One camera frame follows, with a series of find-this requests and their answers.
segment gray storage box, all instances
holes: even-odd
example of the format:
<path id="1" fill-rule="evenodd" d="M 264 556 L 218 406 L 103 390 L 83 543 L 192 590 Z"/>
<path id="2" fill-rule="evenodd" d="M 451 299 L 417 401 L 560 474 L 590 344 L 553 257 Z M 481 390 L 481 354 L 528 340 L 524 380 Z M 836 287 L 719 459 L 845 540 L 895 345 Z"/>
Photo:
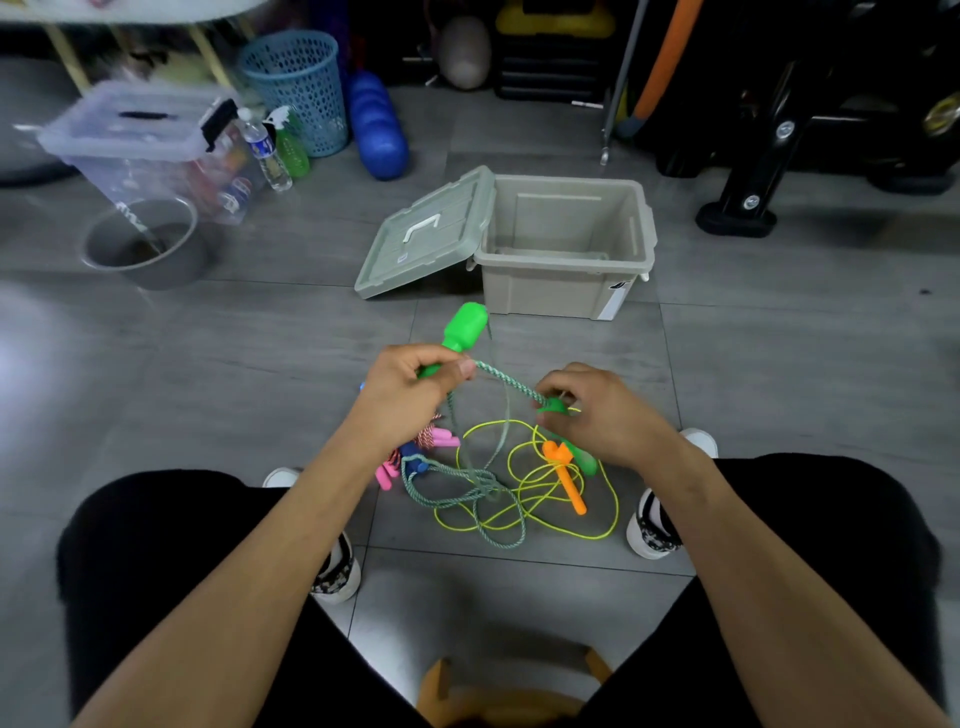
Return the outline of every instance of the gray storage box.
<path id="1" fill-rule="evenodd" d="M 366 299 L 472 258 L 491 313 L 609 321 L 656 244 L 637 182 L 477 167 L 388 217 L 354 288 Z"/>

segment table leg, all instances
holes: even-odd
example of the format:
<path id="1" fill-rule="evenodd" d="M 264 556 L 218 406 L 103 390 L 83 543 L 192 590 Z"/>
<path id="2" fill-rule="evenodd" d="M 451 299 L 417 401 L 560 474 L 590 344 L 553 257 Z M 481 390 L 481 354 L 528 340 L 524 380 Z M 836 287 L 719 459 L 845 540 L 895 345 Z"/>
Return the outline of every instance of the table leg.
<path id="1" fill-rule="evenodd" d="M 209 66 L 210 72 L 213 74 L 213 78 L 217 80 L 217 83 L 227 88 L 233 88 L 227 71 L 224 65 L 220 63 L 220 57 L 217 56 L 217 52 L 213 50 L 210 41 L 206 38 L 206 35 L 204 35 L 204 30 L 196 23 L 187 25 L 186 30 L 200 51 L 200 55 L 204 57 L 204 61 L 206 61 L 206 65 Z"/>
<path id="2" fill-rule="evenodd" d="M 54 44 L 54 49 L 57 51 L 57 55 L 60 56 L 63 67 L 66 68 L 66 72 L 70 74 L 70 78 L 73 79 L 73 83 L 76 84 L 77 89 L 81 93 L 87 93 L 90 90 L 90 80 L 86 77 L 86 71 L 84 71 L 80 59 L 77 58 L 77 52 L 73 49 L 73 45 L 70 44 L 70 38 L 60 29 L 60 26 L 54 25 L 53 23 L 44 23 L 43 30 L 47 32 L 50 42 Z"/>
<path id="3" fill-rule="evenodd" d="M 115 25 L 107 25 L 110 28 L 110 34 L 113 36 L 113 39 L 117 41 L 117 46 L 125 55 L 129 55 L 133 50 L 133 44 L 130 42 L 130 37 L 127 35 L 127 32 L 123 28 L 118 28 Z"/>

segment clear plastic storage box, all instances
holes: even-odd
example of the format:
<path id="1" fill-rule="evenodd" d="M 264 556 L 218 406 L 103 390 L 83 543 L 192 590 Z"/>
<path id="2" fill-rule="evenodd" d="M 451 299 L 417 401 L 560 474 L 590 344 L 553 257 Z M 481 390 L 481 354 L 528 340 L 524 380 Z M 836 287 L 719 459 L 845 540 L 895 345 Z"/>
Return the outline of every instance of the clear plastic storage box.
<path id="1" fill-rule="evenodd" d="M 239 223 L 263 185 L 219 86 L 104 81 L 38 136 L 113 202 L 184 197 L 205 220 Z"/>
<path id="2" fill-rule="evenodd" d="M 638 182 L 477 167 L 388 217 L 354 289 L 366 299 L 468 261 L 490 313 L 609 321 L 649 279 L 656 245 Z"/>

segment right hand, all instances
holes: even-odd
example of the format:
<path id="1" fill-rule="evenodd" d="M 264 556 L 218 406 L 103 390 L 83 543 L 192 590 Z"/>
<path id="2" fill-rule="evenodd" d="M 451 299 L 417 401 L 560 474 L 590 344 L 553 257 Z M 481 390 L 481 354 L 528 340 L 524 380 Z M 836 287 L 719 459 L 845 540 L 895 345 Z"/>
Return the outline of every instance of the right hand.
<path id="1" fill-rule="evenodd" d="M 545 376 L 536 389 L 547 397 L 563 397 L 567 405 L 576 400 L 581 409 L 568 415 L 540 412 L 538 425 L 605 462 L 643 474 L 652 458 L 683 440 L 613 372 L 573 362 Z"/>

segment knee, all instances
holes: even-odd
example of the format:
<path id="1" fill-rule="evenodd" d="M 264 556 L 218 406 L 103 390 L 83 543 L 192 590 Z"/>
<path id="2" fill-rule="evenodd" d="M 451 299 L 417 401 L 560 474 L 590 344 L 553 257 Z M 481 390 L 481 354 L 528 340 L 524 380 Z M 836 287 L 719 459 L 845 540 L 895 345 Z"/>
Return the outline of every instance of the knee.
<path id="1" fill-rule="evenodd" d="M 68 600 L 79 580 L 137 539 L 151 523 L 170 518 L 198 489 L 245 487 L 212 471 L 152 471 L 118 478 L 90 495 L 60 534 L 57 583 Z"/>
<path id="2" fill-rule="evenodd" d="M 864 564 L 900 563 L 920 574 L 927 587 L 937 584 L 940 545 L 916 501 L 893 476 L 851 457 L 784 454 L 758 460 L 772 468 L 765 474 L 768 485 L 779 482 L 801 494 L 802 501 L 789 500 L 806 513 L 802 527 L 858 553 Z"/>

